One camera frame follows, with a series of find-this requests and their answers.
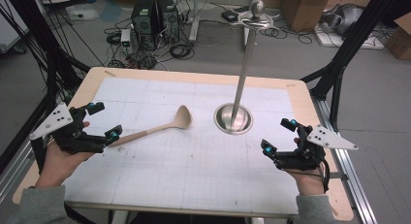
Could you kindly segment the white stand post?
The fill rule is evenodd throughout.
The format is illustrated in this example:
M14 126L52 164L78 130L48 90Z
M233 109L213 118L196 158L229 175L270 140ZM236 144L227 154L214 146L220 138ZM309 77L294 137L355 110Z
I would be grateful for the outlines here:
M193 0L193 8L192 8L192 23L191 23L191 30L188 40L191 45L195 45L197 42L198 37L198 30L200 24L200 10L201 7L206 3L206 0Z

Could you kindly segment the beige ladle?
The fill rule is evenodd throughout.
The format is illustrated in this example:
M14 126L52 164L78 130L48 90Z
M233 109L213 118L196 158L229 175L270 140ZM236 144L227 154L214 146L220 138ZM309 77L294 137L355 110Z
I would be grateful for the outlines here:
M184 105L180 106L174 116L174 120L168 124L164 124L158 127L154 127L148 130L140 131L138 133L134 133L128 136L121 137L118 141L111 144L111 147L120 146L123 144L127 144L129 142L135 141L147 135L164 131L170 128L177 128L177 129L187 129L192 122L192 115L189 112L188 108Z

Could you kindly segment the open cardboard box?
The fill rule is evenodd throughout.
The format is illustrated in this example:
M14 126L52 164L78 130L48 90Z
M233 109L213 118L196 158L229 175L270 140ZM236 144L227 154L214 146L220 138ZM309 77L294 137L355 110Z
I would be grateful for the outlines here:
M285 21L297 32L312 30L330 0L282 0Z

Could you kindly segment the black metal frame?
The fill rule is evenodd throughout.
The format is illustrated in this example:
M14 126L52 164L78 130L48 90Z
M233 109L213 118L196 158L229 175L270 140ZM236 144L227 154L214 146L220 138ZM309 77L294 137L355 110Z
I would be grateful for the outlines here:
M0 14L29 47L39 68L47 74L47 93L0 155L0 175L11 166L13 158L21 148L23 141L28 138L29 132L39 127L40 121L45 120L46 116L56 107L57 98L68 101L74 97L83 81L76 69L84 73L90 70L89 66L77 60L60 46L35 0L8 0L8 2L32 34L37 46L32 47L31 40L22 33L15 19L1 5Z
M364 8L363 14L354 24L353 30L347 35L347 37L351 39L358 37L360 42L358 44L349 44L346 42L338 49L329 64L301 79L305 83L319 80L317 84L309 90L310 95L319 100L326 101L327 94L332 90L330 121L334 128L338 129L338 109L345 69L361 48L363 39L369 36L381 18L395 4L395 1L396 0L370 0Z

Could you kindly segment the small cardboard box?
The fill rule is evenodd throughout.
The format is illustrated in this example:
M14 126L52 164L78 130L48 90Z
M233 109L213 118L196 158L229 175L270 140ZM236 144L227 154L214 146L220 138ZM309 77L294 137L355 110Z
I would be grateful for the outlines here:
M411 12L395 20L398 28L386 42L386 48L399 60L411 61Z

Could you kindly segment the person's right hand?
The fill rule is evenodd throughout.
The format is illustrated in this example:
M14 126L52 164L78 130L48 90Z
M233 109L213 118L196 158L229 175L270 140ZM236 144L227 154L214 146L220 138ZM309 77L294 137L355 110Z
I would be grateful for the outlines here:
M286 173L288 173L296 181L297 188L302 196L325 194L323 185L323 165L320 165L318 168L309 171L288 169L286 170Z

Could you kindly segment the aluminium rail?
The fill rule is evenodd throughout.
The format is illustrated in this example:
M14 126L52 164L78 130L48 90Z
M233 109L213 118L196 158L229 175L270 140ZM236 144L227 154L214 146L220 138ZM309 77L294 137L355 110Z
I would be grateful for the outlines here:
M320 123L339 136L340 133L338 129L334 128L330 121L331 109L327 102L315 97L312 97L312 102L320 119ZM362 224L378 224L349 156L349 152L346 149L333 149L332 156L341 174L341 181L348 196L351 210Z
M36 180L36 175L31 176L34 160L31 143L24 143L0 174L0 204L8 200L19 202L22 190Z

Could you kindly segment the metal utensil stand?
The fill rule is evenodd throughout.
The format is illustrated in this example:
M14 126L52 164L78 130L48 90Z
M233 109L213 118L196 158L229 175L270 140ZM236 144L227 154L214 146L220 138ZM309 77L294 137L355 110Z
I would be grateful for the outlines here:
M254 119L251 111L243 106L240 101L245 87L257 32L274 28L272 16L265 12L265 8L265 3L262 0L255 0L249 6L248 11L239 13L237 16L236 25L247 29L248 35L237 82L235 100L233 103L227 103L218 107L213 115L216 127L224 134L233 136L245 134L253 126Z

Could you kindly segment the white floor board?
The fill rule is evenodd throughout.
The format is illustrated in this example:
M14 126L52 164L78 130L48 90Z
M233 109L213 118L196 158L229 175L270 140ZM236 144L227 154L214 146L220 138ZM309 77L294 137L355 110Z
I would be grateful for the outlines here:
M346 42L348 42L349 44L358 44L360 42L360 39L358 37L355 37L354 39L351 39L350 37L343 39L336 32L334 32L333 30L327 30L322 25L317 25L315 27L315 36L320 46L329 48L340 48ZM372 34L370 34L367 38L364 38L361 45L361 49L381 50L383 48L384 45L378 40L376 36Z

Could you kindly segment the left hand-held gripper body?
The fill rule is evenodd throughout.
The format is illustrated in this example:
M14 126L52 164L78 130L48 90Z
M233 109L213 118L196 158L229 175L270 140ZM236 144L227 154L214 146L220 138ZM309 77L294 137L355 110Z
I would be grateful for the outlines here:
M64 102L58 104L29 135L29 139L34 141L52 134L63 151L102 153L109 144L106 136L92 136L83 131L83 120L88 114L85 106L68 108Z

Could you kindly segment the grey bag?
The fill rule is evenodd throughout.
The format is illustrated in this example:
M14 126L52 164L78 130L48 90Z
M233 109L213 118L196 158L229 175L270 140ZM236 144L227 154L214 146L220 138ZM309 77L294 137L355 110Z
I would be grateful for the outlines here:
M359 20L363 12L364 9L355 4L336 4L322 13L319 22L327 24L335 33L343 36Z

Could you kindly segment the small white power unit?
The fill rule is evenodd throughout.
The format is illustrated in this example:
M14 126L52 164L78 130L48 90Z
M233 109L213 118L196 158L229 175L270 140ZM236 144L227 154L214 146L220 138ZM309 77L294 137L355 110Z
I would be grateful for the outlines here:
M131 30L130 29L122 29L121 30L121 39L120 43L122 45L122 50L125 54L131 54L132 49L132 41L131 41Z

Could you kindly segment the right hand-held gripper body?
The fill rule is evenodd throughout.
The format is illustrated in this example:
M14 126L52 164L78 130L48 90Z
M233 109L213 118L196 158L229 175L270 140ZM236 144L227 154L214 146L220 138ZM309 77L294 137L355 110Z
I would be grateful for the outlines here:
M339 148L357 150L358 147L337 136L335 132L317 125L303 126L299 123L297 130L298 146L293 151L276 151L272 158L274 165L279 170L297 169L301 171L314 170L325 160L324 148Z

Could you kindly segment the black computer tower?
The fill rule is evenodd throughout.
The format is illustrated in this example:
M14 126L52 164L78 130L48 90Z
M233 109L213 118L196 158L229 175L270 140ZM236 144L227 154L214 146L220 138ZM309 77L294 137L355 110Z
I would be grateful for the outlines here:
M156 48L155 37L160 32L155 0L136 0L131 20L143 49Z
M178 10L174 0L157 0L161 28L165 40L170 43L179 41Z

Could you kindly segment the person's left hand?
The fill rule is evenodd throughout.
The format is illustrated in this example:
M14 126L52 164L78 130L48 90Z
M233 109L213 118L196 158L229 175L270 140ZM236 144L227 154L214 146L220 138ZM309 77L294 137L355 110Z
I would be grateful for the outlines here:
M60 186L75 169L93 156L91 152L71 154L63 151L56 141L47 145L47 154L44 167L35 184L36 188L50 188Z

